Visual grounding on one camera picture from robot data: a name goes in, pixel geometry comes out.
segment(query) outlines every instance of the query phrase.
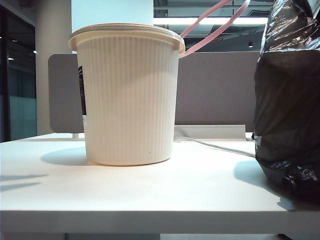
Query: cable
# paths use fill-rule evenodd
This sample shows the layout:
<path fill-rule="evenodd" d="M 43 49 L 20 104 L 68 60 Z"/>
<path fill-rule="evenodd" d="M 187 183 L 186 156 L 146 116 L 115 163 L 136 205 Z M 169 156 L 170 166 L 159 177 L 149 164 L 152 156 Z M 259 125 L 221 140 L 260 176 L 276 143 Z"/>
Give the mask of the cable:
<path fill-rule="evenodd" d="M 248 142 L 255 142 L 256 140 L 252 139 L 251 137 L 246 137 L 245 138 Z"/>
<path fill-rule="evenodd" d="M 208 147 L 215 148 L 217 150 L 221 150 L 221 151 L 225 151 L 225 152 L 229 152 L 229 153 L 234 153 L 234 154 L 240 154 L 240 155 L 248 156 L 248 157 L 251 157 L 251 158 L 255 158 L 256 157 L 255 154 L 250 153 L 250 152 L 246 152 L 246 151 L 236 150 L 236 149 L 232 149 L 232 148 L 228 148 L 228 147 L 217 146 L 217 145 L 205 143 L 203 141 L 199 141 L 199 140 L 196 140 L 194 138 L 187 137 L 187 136 L 178 136 L 178 137 L 174 138 L 174 140 L 176 140 L 176 139 L 186 139 L 186 140 L 194 141 L 194 142 L 202 144 L 202 145 L 206 145 Z"/>

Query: white desk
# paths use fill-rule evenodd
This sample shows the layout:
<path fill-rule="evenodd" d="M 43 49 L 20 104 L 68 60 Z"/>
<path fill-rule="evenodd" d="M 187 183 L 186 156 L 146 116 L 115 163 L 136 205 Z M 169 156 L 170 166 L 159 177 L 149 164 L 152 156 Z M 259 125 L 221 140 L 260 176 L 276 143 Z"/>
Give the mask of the white desk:
<path fill-rule="evenodd" d="M 320 233 L 320 207 L 283 196 L 254 158 L 175 142 L 162 163 L 102 166 L 71 137 L 0 144 L 2 232 Z"/>

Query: window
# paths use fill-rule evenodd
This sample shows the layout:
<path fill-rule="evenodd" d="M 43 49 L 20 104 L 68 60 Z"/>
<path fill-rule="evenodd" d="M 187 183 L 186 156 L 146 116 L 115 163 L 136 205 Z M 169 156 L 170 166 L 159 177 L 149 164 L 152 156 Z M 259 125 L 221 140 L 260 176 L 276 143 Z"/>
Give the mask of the window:
<path fill-rule="evenodd" d="M 0 7 L 1 142 L 37 135 L 35 28 Z"/>

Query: ceiling light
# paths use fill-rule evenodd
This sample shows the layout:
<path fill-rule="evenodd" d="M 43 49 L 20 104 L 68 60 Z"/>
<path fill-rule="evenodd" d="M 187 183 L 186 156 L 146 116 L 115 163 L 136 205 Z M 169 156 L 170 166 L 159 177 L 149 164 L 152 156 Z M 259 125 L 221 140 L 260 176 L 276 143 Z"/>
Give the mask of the ceiling light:
<path fill-rule="evenodd" d="M 155 17 L 154 25 L 190 25 L 197 20 L 196 17 Z"/>
<path fill-rule="evenodd" d="M 154 25 L 190 25 L 197 20 L 196 17 L 155 17 Z M 200 25 L 223 25 L 230 17 L 207 17 L 200 21 Z M 234 25 L 265 25 L 267 17 L 238 17 L 233 21 Z"/>

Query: plastic bag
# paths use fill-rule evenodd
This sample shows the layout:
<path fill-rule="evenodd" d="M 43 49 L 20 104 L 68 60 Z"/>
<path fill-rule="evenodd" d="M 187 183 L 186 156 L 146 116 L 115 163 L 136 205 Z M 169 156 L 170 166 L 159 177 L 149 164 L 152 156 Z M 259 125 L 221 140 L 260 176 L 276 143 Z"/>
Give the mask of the plastic bag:
<path fill-rule="evenodd" d="M 276 0 L 254 76 L 256 160 L 301 197 L 320 196 L 320 0 Z"/>

